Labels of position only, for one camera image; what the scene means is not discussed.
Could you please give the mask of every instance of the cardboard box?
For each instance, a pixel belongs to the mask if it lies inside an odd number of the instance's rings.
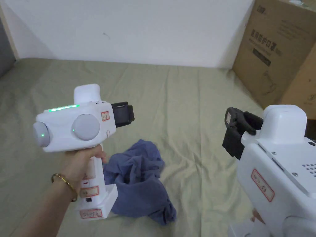
[[[262,108],[294,104],[316,119],[316,12],[294,1],[256,0],[233,70]]]

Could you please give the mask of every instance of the gray round cap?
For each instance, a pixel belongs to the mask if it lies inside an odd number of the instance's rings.
[[[33,124],[33,134],[36,143],[40,147],[47,147],[50,143],[50,137],[46,125],[42,122]]]
[[[91,114],[79,115],[72,124],[74,134],[81,140],[89,141],[95,138],[100,131],[100,123]]]

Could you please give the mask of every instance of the gold bracelet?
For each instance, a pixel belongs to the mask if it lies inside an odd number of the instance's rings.
[[[67,181],[66,177],[64,175],[62,175],[62,174],[55,173],[51,177],[52,183],[54,182],[54,177],[55,176],[60,178],[60,179],[62,179],[62,181],[64,181],[68,185],[68,187],[76,194],[76,197],[74,199],[72,199],[71,201],[72,202],[77,201],[78,194],[77,194],[76,190],[74,189],[74,187]]]

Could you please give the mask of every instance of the blue cloth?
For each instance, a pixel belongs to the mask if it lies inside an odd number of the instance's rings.
[[[118,198],[112,212],[129,217],[149,216],[161,225],[174,221],[177,211],[159,181],[164,166],[157,147],[139,140],[103,165],[105,184],[116,184]]]

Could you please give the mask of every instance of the green led light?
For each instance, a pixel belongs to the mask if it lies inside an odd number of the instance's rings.
[[[62,109],[69,109],[69,108],[76,108],[79,107],[80,105],[67,105],[64,107],[59,107],[59,108],[54,108],[54,109],[50,109],[49,112],[53,112],[53,111],[57,111],[57,110],[62,110]]]

